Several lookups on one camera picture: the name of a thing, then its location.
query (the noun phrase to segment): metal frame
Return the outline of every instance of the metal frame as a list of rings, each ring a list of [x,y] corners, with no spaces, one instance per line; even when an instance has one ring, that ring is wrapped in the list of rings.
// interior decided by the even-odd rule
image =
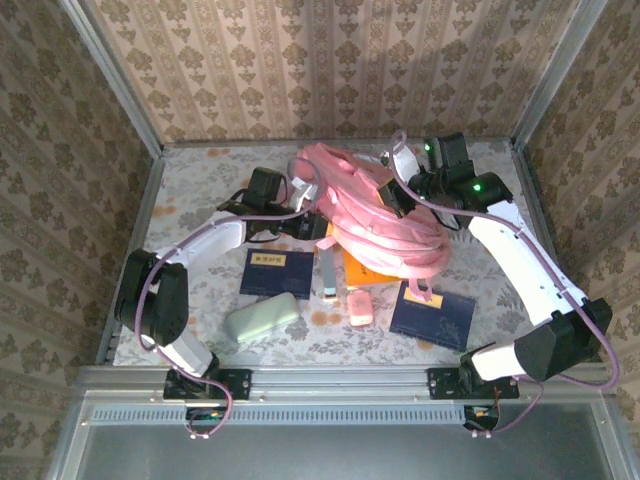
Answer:
[[[465,137],[469,142],[502,142],[508,141],[509,137]],[[407,143],[424,142],[425,137],[407,137]],[[299,147],[303,148],[312,142],[322,142],[331,146],[349,146],[349,145],[382,145],[389,146],[388,138],[300,138],[293,140],[223,140],[223,141],[197,141],[197,142],[180,142],[168,143],[169,148],[207,148],[207,147]]]
[[[100,29],[96,28],[89,9],[84,6],[84,2],[81,0],[61,0],[60,3],[80,33],[80,37],[89,49],[94,61],[100,67],[102,74],[107,79],[120,104],[127,112],[131,123],[147,150],[149,150],[152,159],[154,161],[158,160],[162,155],[162,142],[156,134],[151,121],[136,100],[136,95],[126,80],[126,76],[118,67],[117,62],[114,61],[108,42],[104,40]]]
[[[93,426],[188,424],[186,405],[96,405]],[[463,405],[240,405],[225,426],[461,425]],[[196,419],[194,425],[210,424]]]
[[[516,172],[518,173],[518,178],[520,180],[520,185],[522,186],[522,194],[524,195],[527,207],[529,208],[529,215],[531,216],[531,222],[533,223],[533,230],[536,238],[540,242],[540,245],[542,245],[542,247],[547,251],[551,259],[557,264],[558,257],[556,255],[555,248],[553,247],[552,237],[549,232],[549,227],[547,226],[548,223],[546,221],[542,205],[540,204],[540,199],[536,193],[533,176],[526,160],[525,153],[517,150],[514,146],[512,148],[511,158],[513,159],[513,163],[516,167]]]
[[[517,151],[522,152],[527,145],[607,3],[581,0],[513,131]]]
[[[136,216],[136,223],[133,226],[131,238],[129,239],[129,246],[127,247],[127,253],[124,257],[125,259],[131,252],[144,246],[147,231],[149,230],[151,214],[153,213],[153,207],[156,203],[156,197],[158,196],[158,191],[162,184],[164,165],[165,162],[162,157],[156,159],[151,165],[147,184],[144,189],[144,194],[142,195],[142,201],[140,202],[140,208],[138,209],[138,215]],[[113,360],[113,358],[109,358],[109,354],[110,352],[115,351],[118,345],[118,335],[122,328],[122,324],[116,320],[113,312],[116,305],[116,292],[120,290],[123,273],[124,267],[120,269],[120,277],[118,278],[118,283],[116,284],[116,289],[114,290],[114,295],[111,299],[109,315],[107,316],[107,321],[100,340],[100,346],[98,347],[98,353],[96,354],[95,363],[97,365],[102,365],[107,361]]]
[[[391,406],[394,411],[414,411],[422,407],[426,409],[440,406],[446,410],[461,404],[487,403],[431,400],[426,385],[427,368],[428,366],[254,367],[250,398],[246,402],[237,402],[235,409],[250,411],[260,407],[264,411],[283,412],[287,411],[287,407],[298,410],[305,407],[339,410],[340,407],[348,409],[360,406],[365,411],[374,411],[381,406]],[[162,390],[166,372],[167,369],[163,367],[82,368],[77,392],[63,425],[47,478],[76,478],[91,429],[95,428],[91,419],[96,407],[216,405],[215,401],[164,401]],[[580,365],[568,373],[592,382],[602,381],[608,375],[602,364]],[[519,399],[503,402],[528,404],[537,393],[537,387],[523,383],[520,391]],[[610,400],[612,395],[602,395],[597,390],[587,390],[561,379],[551,378],[545,382],[545,395],[541,403],[591,405],[602,451],[613,478],[638,479],[640,477],[630,438],[617,408]]]

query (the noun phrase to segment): glass panel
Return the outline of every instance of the glass panel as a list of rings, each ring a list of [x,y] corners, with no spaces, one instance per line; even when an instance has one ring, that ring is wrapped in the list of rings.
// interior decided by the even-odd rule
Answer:
[[[209,440],[127,426],[95,427],[87,445],[91,480],[611,478],[588,406],[538,406],[489,440],[457,426],[228,426]]]

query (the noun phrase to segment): pink eraser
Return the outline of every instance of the pink eraser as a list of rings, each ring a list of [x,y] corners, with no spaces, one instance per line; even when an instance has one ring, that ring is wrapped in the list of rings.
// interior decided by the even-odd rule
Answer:
[[[369,292],[354,290],[347,296],[349,321],[354,327],[369,325],[373,322],[373,305]]]

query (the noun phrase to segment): pink strap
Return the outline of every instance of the pink strap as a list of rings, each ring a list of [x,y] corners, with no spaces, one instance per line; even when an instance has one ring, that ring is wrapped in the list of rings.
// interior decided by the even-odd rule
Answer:
[[[431,286],[429,285],[428,280],[426,282],[427,282],[427,289],[422,290],[420,288],[420,285],[418,285],[417,278],[409,279],[409,290],[411,291],[411,295],[413,295],[417,299],[422,300],[424,302],[428,302],[429,300],[431,300]]]
[[[329,197],[329,200],[331,201],[331,203],[333,203],[334,205],[338,203],[338,194],[336,193],[336,190],[331,185],[327,187],[326,195]]]
[[[333,235],[329,235],[328,237],[324,237],[322,240],[318,240],[316,242],[316,247],[318,247],[319,250],[327,250],[333,247],[336,243],[336,239],[333,238]]]

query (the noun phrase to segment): floral wallpaper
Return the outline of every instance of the floral wallpaper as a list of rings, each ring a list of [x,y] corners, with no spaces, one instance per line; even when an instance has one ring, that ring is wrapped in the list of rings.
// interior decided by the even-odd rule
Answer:
[[[529,142],[562,265],[612,305],[640,446],[640,3],[610,0]]]
[[[150,159],[56,1],[0,0],[0,478],[46,472]]]
[[[86,0],[165,143],[509,136],[577,0]]]

